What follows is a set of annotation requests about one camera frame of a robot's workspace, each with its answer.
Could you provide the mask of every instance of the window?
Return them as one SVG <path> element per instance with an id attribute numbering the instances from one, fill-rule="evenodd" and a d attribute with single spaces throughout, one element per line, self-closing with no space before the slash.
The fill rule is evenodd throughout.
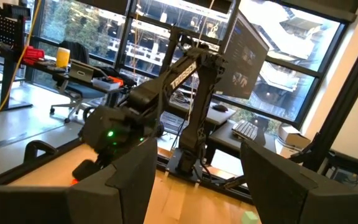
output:
<path id="1" fill-rule="evenodd" d="M 56 57 L 57 49 L 58 49 L 57 47 L 40 42 L 38 48 L 43 49 L 45 51 L 45 55 Z M 56 85 L 56 81 L 52 79 L 51 74 L 41 72 L 40 70 L 37 69 L 34 69 L 33 82 L 49 88 L 54 88 Z"/>
<path id="2" fill-rule="evenodd" d="M 41 37 L 83 44 L 90 53 L 115 61 L 125 17 L 72 0 L 46 0 Z"/>
<path id="3" fill-rule="evenodd" d="M 265 62 L 248 100 L 225 97 L 294 121 L 313 81 L 311 76 Z"/>
<path id="4" fill-rule="evenodd" d="M 136 13 L 197 33 L 201 32 L 206 19 L 203 34 L 219 40 L 224 38 L 231 15 L 182 0 L 140 0 Z"/>
<path id="5" fill-rule="evenodd" d="M 148 77 L 136 74 L 136 73 L 134 73 L 134 71 L 128 71 L 128 70 L 125 70 L 125 69 L 121 69 L 120 74 L 126 75 L 126 76 L 130 77 L 131 79 L 135 80 L 137 85 L 140 85 L 143 82 L 146 82 L 146 81 L 150 80 L 150 78 L 148 78 Z"/>
<path id="6" fill-rule="evenodd" d="M 269 56 L 314 71 L 339 27 L 338 22 L 273 1 L 243 0 L 240 10 L 268 43 Z"/>
<path id="7" fill-rule="evenodd" d="M 89 64 L 92 66 L 112 67 L 111 64 L 100 62 L 100 61 L 92 59 L 92 58 L 89 59 Z"/>
<path id="8" fill-rule="evenodd" d="M 136 67 L 136 69 L 143 72 L 159 75 L 162 61 L 168 48 L 169 36 L 170 33 L 167 29 L 133 20 L 125 50 L 125 65 L 132 68 Z M 172 62 L 176 62 L 181 56 L 183 56 L 183 52 L 177 48 Z"/>

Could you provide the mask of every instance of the black seat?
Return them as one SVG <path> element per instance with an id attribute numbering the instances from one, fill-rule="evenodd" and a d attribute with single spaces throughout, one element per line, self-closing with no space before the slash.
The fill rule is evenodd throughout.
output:
<path id="1" fill-rule="evenodd" d="M 90 58 L 88 49 L 86 49 L 86 47 L 82 44 L 63 41 L 59 46 L 70 50 L 70 59 L 78 60 L 87 64 L 89 63 Z M 52 105 L 50 108 L 50 113 L 53 114 L 55 112 L 54 107 L 72 108 L 67 118 L 65 119 L 65 123 L 69 123 L 71 121 L 70 118 L 73 113 L 78 114 L 79 110 L 84 110 L 86 108 L 82 105 L 82 103 L 85 103 L 85 99 L 87 101 L 91 101 L 93 99 L 102 98 L 105 96 L 105 93 L 77 83 L 68 82 L 67 79 L 63 77 L 54 76 L 53 79 L 56 81 L 56 89 L 59 90 L 60 94 L 69 97 L 70 103 Z M 66 88 L 63 89 L 62 87 L 65 86 L 65 82 L 68 83 Z"/>

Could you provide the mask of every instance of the computer monitor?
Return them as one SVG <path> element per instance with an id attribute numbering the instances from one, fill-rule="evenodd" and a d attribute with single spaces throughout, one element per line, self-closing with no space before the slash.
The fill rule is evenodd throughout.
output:
<path id="1" fill-rule="evenodd" d="M 248 99 L 269 47 L 241 12 L 238 12 L 233 29 L 227 35 L 226 46 L 222 47 L 228 65 L 215 90 L 217 94 Z"/>

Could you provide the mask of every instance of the yellow cup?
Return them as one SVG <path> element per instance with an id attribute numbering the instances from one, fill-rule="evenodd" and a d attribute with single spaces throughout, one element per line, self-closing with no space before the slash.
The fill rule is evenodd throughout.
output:
<path id="1" fill-rule="evenodd" d="M 59 49 L 57 49 L 56 67 L 66 68 L 68 66 L 69 61 L 70 61 L 70 50 L 64 49 L 63 47 L 59 47 Z"/>

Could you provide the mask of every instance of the green object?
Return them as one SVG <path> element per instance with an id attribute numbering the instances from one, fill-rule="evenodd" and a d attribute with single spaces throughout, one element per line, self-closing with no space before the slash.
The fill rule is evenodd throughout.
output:
<path id="1" fill-rule="evenodd" d="M 242 224 L 257 224 L 258 216 L 254 212 L 244 212 L 241 218 Z"/>

